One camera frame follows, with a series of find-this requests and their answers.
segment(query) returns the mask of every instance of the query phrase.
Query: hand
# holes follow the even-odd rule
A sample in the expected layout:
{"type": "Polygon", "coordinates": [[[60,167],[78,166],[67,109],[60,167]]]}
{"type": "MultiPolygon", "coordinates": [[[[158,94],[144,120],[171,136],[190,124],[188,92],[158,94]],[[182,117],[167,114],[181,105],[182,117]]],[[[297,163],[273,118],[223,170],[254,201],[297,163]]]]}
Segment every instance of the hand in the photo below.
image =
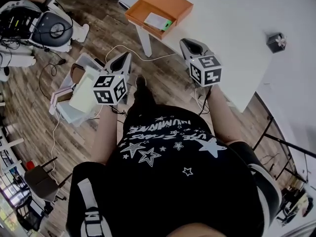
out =
{"type": "Polygon", "coordinates": [[[46,2],[46,0],[40,0],[39,2],[40,2],[40,3],[45,3],[45,2],[46,2]]]}

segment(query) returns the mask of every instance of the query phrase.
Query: chair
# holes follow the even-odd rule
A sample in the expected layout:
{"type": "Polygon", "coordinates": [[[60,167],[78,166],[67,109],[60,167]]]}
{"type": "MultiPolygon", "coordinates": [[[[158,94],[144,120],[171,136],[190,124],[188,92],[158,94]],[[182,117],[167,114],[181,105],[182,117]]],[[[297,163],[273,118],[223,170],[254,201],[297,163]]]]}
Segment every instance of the chair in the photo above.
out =
{"type": "Polygon", "coordinates": [[[66,181],[71,177],[72,174],[66,177],[59,185],[49,175],[53,169],[45,171],[44,167],[55,161],[57,157],[48,161],[42,166],[36,166],[35,168],[25,172],[24,179],[30,189],[41,199],[54,202],[56,198],[66,200],[66,198],[60,198],[57,193],[61,187],[63,187],[66,181]]]}

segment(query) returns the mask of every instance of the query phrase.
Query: wooden floor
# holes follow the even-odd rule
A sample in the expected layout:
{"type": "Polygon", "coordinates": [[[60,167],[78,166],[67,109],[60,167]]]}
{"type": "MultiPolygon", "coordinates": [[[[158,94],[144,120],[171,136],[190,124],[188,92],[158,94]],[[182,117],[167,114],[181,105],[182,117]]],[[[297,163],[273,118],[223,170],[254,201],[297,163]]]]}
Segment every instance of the wooden floor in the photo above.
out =
{"type": "MultiPolygon", "coordinates": [[[[106,54],[114,46],[123,44],[145,58],[135,27],[125,19],[124,9],[119,6],[118,0],[58,1],[65,10],[73,13],[73,18],[78,23],[88,23],[90,32],[84,43],[74,41],[73,48],[69,53],[59,53],[67,60],[67,64],[57,66],[55,77],[51,75],[50,66],[44,70],[41,86],[46,95],[50,96],[53,91],[58,89],[71,65],[83,52],[104,62],[106,54]]],[[[152,48],[152,58],[172,53],[155,39],[152,40],[152,48]]],[[[119,47],[109,54],[109,58],[123,51],[125,51],[124,48],[119,47]]],[[[52,53],[45,53],[43,50],[35,50],[35,55],[38,61],[34,66],[10,68],[11,78],[8,82],[0,84],[0,90],[6,102],[4,122],[9,125],[10,140],[18,137],[25,139],[23,144],[14,147],[23,163],[35,160],[38,164],[42,164],[50,160],[52,156],[58,156],[56,169],[52,174],[60,182],[72,172],[74,166],[89,160],[89,152],[98,120],[86,121],[80,127],[73,127],[64,120],[60,120],[55,131],[56,146],[51,155],[52,132],[57,124],[57,118],[48,112],[49,101],[39,89],[39,76],[46,64],[56,64],[59,58],[52,53]]],[[[132,75],[130,77],[130,83],[133,86],[129,93],[127,105],[119,105],[119,109],[127,111],[132,105],[135,77],[142,73],[147,78],[158,103],[183,107],[195,113],[200,112],[194,99],[192,80],[185,70],[184,62],[178,55],[153,62],[143,62],[133,55],[132,75]]],[[[267,120],[268,112],[255,96],[243,114],[234,108],[232,111],[240,122],[243,138],[250,146],[254,146],[269,122],[267,120]]],[[[204,115],[203,118],[212,126],[210,116],[204,115]]],[[[119,120],[124,121],[124,117],[120,116],[119,120]]],[[[122,124],[119,122],[119,139],[121,132],[122,124]]],[[[269,133],[280,137],[275,125],[272,125],[269,133]]],[[[268,139],[263,139],[255,153],[262,160],[262,163],[268,162],[267,169],[270,169],[273,163],[275,164],[271,170],[272,175],[277,175],[286,163],[286,157],[280,145],[268,139]]],[[[284,187],[288,180],[289,176],[283,174],[278,182],[281,187],[284,187]]],[[[69,192],[69,188],[70,182],[68,181],[64,190],[69,192]]],[[[44,236],[48,237],[48,232],[51,236],[60,236],[65,230],[67,207],[66,201],[56,202],[54,211],[41,226],[41,233],[44,236]]]]}

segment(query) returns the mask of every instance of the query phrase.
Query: table leg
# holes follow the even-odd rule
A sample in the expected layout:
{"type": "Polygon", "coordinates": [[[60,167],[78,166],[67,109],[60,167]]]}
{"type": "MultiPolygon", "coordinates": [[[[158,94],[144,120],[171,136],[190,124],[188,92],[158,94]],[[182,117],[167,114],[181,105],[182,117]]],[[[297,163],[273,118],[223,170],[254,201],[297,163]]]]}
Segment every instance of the table leg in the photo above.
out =
{"type": "Polygon", "coordinates": [[[140,42],[143,46],[143,50],[144,53],[147,57],[151,57],[151,55],[153,54],[152,52],[152,47],[150,45],[150,39],[149,39],[149,34],[142,29],[140,26],[135,25],[136,26],[136,30],[140,39],[140,42]]]}

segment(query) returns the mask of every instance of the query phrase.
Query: white star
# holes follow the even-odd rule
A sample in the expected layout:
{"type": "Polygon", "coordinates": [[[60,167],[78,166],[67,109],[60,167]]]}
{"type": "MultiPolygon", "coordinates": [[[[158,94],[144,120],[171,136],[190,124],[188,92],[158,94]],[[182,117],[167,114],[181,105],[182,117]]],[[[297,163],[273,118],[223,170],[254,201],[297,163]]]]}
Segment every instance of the white star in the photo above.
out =
{"type": "Polygon", "coordinates": [[[165,117],[156,118],[156,121],[163,120],[165,117]]]}
{"type": "Polygon", "coordinates": [[[149,151],[139,151],[143,156],[140,158],[138,163],[146,161],[150,167],[154,165],[154,158],[160,157],[161,155],[154,152],[154,148],[150,149],[149,151]]]}
{"type": "Polygon", "coordinates": [[[137,144],[129,143],[129,147],[124,148],[121,152],[129,151],[130,157],[133,158],[134,154],[136,153],[138,149],[146,148],[146,147],[141,146],[140,144],[141,142],[137,144]]]}
{"type": "Polygon", "coordinates": [[[225,150],[226,147],[218,146],[216,139],[211,138],[209,141],[195,139],[197,142],[203,145],[199,151],[209,151],[215,158],[218,158],[217,150],[225,150]]]}
{"type": "Polygon", "coordinates": [[[182,146],[182,142],[176,142],[173,146],[173,148],[176,148],[178,151],[182,149],[184,146],[182,146]]]}
{"type": "Polygon", "coordinates": [[[191,170],[192,170],[192,168],[184,168],[182,173],[185,173],[187,176],[193,175],[191,170]]]}

